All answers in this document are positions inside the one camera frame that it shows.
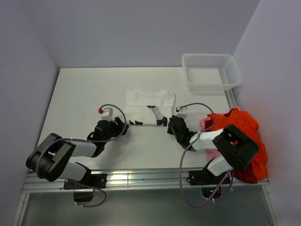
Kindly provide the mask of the white t shirt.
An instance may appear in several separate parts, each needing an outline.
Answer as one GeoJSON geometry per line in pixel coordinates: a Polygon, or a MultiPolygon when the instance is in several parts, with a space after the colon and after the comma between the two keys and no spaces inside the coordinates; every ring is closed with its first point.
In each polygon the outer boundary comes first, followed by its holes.
{"type": "Polygon", "coordinates": [[[130,125],[167,126],[173,115],[175,94],[167,90],[150,93],[127,91],[125,115],[130,125]]]}

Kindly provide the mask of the white plastic basket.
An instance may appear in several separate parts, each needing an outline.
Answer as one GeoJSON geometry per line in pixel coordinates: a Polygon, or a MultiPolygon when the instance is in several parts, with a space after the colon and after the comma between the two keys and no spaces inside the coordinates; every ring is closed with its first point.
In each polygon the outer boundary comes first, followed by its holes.
{"type": "Polygon", "coordinates": [[[236,61],[228,54],[184,54],[182,69],[189,91],[229,91],[242,85],[236,61]]]}

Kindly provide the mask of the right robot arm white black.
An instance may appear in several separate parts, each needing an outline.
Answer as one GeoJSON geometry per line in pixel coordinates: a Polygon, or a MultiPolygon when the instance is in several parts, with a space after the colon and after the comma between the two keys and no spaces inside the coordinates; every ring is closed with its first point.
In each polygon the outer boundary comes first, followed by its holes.
{"type": "Polygon", "coordinates": [[[172,116],[167,132],[175,136],[185,152],[215,149],[220,153],[205,166],[204,180],[210,184],[224,172],[243,171],[259,152],[255,141],[233,124],[212,132],[192,132],[183,118],[172,116]]]}

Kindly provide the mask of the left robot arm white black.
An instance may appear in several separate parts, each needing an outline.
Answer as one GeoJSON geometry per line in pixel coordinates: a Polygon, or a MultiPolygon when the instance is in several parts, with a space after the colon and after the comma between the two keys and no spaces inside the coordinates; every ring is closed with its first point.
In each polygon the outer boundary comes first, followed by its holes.
{"type": "Polygon", "coordinates": [[[70,162],[72,157],[95,158],[105,145],[127,133],[129,125],[116,117],[112,121],[100,120],[86,140],[62,138],[56,133],[49,134],[26,160],[26,167],[41,179],[53,182],[66,179],[81,187],[94,186],[102,180],[92,175],[92,170],[82,163],[70,162]]]}

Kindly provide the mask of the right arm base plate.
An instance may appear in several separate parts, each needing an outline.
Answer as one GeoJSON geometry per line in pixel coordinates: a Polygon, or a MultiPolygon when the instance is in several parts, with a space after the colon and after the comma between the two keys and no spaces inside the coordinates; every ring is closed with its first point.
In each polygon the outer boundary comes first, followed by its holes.
{"type": "Polygon", "coordinates": [[[186,182],[191,186],[213,186],[218,185],[225,175],[226,172],[219,176],[215,176],[207,169],[190,170],[186,182]]]}

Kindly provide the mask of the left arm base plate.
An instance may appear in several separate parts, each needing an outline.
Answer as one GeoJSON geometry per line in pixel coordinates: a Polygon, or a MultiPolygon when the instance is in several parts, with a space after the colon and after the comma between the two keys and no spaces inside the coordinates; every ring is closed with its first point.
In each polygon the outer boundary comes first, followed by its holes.
{"type": "Polygon", "coordinates": [[[64,182],[63,188],[65,190],[77,190],[77,189],[96,189],[105,188],[107,182],[107,174],[91,174],[84,176],[81,181],[76,181],[75,183],[68,179],[64,182]]]}

